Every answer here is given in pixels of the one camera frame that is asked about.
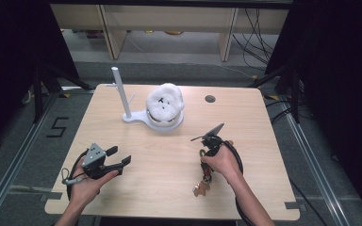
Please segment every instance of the white fabric bundle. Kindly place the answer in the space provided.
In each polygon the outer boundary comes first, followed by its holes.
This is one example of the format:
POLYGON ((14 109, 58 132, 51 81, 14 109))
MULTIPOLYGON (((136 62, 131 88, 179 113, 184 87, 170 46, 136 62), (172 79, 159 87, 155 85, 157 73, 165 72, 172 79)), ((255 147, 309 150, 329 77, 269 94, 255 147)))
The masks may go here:
POLYGON ((173 120, 184 109, 181 90, 172 83, 165 83, 149 93, 146 109, 154 120, 173 120))

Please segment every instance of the white base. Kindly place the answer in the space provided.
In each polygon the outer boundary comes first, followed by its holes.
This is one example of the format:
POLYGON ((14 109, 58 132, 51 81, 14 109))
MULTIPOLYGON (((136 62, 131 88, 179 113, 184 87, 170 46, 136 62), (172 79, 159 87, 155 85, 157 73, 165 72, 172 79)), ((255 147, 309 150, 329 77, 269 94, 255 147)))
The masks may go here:
POLYGON ((168 133, 171 132, 172 130, 176 129, 181 122, 184 119, 184 114, 181 111, 179 114, 179 117, 176 117, 175 122, 172 123, 172 125, 169 126, 158 126, 155 125, 155 123, 153 121, 151 121, 148 118, 148 115, 146 113, 146 110, 142 110, 142 111, 133 111, 131 112, 131 117, 127 118, 126 114, 123 113, 123 121, 127 122, 127 123, 133 123, 133 122, 143 122, 145 123, 147 126, 149 126, 151 129, 159 132, 159 133, 168 133))

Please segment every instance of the hand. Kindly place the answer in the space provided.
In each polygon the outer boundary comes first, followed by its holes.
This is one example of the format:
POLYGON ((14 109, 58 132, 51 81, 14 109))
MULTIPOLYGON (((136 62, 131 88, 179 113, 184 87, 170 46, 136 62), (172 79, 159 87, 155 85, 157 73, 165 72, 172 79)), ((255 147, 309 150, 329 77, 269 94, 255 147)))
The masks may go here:
POLYGON ((222 145, 214 156, 202 156, 201 161, 207 163, 213 170, 221 173, 225 179, 240 173, 237 159, 225 145, 222 145))
POLYGON ((84 172, 84 170, 82 169, 83 161, 84 157, 81 158, 77 163, 74 174, 72 176, 79 175, 78 177, 84 177, 85 179, 79 183, 72 185, 70 204, 76 204, 77 206, 84 208, 95 199, 101 187, 108 181, 116 177, 119 172, 117 170, 114 170, 107 173, 105 176, 94 180, 89 178, 86 174, 80 175, 84 172))

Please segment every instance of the gray carpet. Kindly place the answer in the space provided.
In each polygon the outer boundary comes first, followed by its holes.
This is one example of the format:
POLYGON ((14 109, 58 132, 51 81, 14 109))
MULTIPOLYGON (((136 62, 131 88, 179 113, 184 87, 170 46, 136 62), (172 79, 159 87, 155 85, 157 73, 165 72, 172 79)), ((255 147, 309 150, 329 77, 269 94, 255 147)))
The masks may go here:
MULTIPOLYGON (((258 75, 259 78, 263 76, 263 71, 248 67, 225 69, 208 65, 76 63, 81 80, 92 86, 113 82, 110 69, 112 66, 119 68, 125 84, 154 85, 171 82, 179 86, 246 87, 253 82, 253 78, 250 76, 258 75)), ((63 79, 59 79, 59 81, 63 86, 74 85, 63 79)), ((273 88, 276 81, 277 79, 273 79, 260 88, 263 95, 274 94, 273 88)), ((44 213, 44 201, 47 191, 53 186, 58 176, 90 99, 91 94, 71 94, 68 98, 58 98, 55 101, 37 140, 13 183, 12 190, 0 208, 0 225, 50 225, 58 218, 58 216, 44 213), (57 124, 66 127, 66 130, 62 137, 48 137, 60 133, 58 130, 51 129, 57 117, 67 118, 57 124)), ((274 101, 265 100, 266 104, 272 102, 274 101)), ((281 104, 271 105, 267 109, 269 118, 283 110, 281 104)), ((341 166, 331 159, 332 151, 322 136, 319 126, 304 105, 300 106, 300 114, 301 126, 305 135, 315 150, 332 188, 340 198, 349 221, 352 225, 362 225, 362 202, 341 166)), ((2 133, 0 137, 2 144, 0 147, 0 178, 4 175, 11 159, 21 146, 34 119, 33 117, 34 104, 25 105, 16 112, 11 124, 2 133)), ((327 225, 335 225, 287 119, 281 118, 273 125, 273 129, 290 179, 302 190, 327 225)), ((277 221, 276 224, 322 225, 320 218, 303 199, 302 194, 298 192, 296 187, 293 190, 297 202, 301 205, 301 217, 297 221, 277 221)), ((80 225, 99 225, 99 223, 100 218, 94 216, 84 216, 80 220, 80 225)))

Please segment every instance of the wooden table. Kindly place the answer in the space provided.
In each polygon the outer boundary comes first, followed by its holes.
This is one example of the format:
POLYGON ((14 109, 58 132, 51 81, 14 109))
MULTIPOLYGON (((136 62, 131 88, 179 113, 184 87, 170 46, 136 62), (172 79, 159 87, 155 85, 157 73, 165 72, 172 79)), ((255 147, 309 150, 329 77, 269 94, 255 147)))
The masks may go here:
MULTIPOLYGON (((124 85, 127 97, 135 93, 132 111, 145 109, 147 95, 157 86, 124 85)), ((239 151, 244 176, 253 192, 274 220, 296 220, 298 209, 266 107, 258 89, 179 87, 183 93, 184 120, 174 131, 160 134, 143 123, 125 123, 123 104, 113 87, 99 85, 93 94, 63 168, 70 169, 76 158, 95 142, 104 150, 119 151, 106 165, 132 155, 131 163, 102 189, 84 210, 84 215, 142 218, 240 219, 235 195, 219 173, 212 173, 211 188, 195 197, 192 189, 202 180, 200 139, 224 122, 219 133, 231 139, 239 151), (214 103, 206 96, 216 98, 214 103)), ((68 204, 66 186, 58 175, 52 192, 60 200, 48 200, 45 211, 61 214, 68 204)))

